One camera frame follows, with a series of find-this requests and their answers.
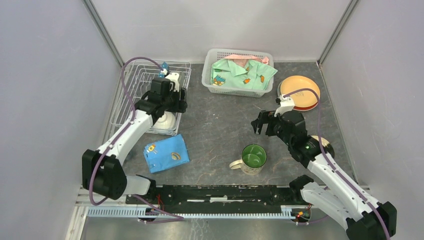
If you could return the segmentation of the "white round bowl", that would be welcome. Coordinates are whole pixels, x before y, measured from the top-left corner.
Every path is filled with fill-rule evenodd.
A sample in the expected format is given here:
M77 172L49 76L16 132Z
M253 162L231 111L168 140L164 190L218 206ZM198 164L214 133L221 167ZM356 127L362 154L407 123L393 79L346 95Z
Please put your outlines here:
M159 130L172 130L175 124L175 115L172 112L165 111L152 127Z

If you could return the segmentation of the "blue polka dot plate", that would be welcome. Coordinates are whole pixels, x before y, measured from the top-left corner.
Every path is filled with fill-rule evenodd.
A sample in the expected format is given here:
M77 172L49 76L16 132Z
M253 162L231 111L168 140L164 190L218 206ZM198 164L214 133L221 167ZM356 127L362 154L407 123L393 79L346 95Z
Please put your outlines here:
M169 75L170 73L170 67L169 65L164 61L161 66L160 66L161 70L158 74L159 78L165 78L166 76Z

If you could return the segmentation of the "cream plate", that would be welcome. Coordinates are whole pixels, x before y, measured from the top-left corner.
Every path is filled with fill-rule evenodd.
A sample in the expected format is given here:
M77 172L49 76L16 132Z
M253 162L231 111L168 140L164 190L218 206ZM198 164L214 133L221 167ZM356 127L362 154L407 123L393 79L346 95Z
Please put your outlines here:
M334 150L333 146L330 144L330 142L327 139L325 139L324 137L321 137L321 143L322 143L323 149L326 152L330 153L331 157L334 158L335 157L335 150Z

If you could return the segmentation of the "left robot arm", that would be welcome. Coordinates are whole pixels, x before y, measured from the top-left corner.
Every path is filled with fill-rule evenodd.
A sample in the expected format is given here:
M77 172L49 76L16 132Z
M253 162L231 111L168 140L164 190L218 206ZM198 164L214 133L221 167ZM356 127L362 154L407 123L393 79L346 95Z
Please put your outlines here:
M180 86L180 74L171 72L155 77L150 89L135 103L133 112L118 131L96 150L87 149L82 155L82 185L93 194L117 200L124 195L137 195L145 204L153 203L157 190L151 180L141 175L127 176L124 161L144 133L162 120L167 113L184 113L187 109L187 90Z

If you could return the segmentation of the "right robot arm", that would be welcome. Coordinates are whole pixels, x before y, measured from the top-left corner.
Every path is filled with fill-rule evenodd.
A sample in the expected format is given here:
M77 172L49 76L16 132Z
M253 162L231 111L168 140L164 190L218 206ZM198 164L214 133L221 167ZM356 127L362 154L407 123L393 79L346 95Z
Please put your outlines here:
M281 139L291 157L328 188L302 175L289 184L288 196L293 203L316 206L336 221L350 240L388 240L396 234L395 206L389 201L380 202L352 180L336 164L331 146L322 146L319 137L308 134L300 112L262 110L251 125L255 134L266 125L265 134Z

